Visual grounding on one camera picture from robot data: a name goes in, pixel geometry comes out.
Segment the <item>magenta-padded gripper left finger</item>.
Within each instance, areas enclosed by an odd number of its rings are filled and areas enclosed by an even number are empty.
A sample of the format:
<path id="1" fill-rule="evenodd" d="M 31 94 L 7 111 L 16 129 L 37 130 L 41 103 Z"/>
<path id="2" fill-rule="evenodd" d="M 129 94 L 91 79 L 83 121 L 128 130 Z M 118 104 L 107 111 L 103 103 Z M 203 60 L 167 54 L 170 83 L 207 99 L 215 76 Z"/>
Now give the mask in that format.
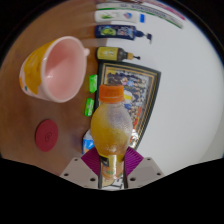
<path id="1" fill-rule="evenodd" d="M 81 158 L 74 157 L 61 177 L 84 188 L 101 188 L 101 161 L 95 147 Z"/>

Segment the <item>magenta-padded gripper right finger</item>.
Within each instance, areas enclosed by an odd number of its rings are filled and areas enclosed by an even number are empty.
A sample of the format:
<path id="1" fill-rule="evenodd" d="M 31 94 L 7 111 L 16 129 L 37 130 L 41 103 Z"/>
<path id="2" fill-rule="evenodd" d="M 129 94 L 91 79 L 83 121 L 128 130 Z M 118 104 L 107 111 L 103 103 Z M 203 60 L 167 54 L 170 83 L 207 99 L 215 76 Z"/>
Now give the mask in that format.
<path id="1" fill-rule="evenodd" d="M 143 157 L 132 148 L 128 148 L 124 157 L 124 187 L 139 188 L 164 176 L 151 157 Z"/>

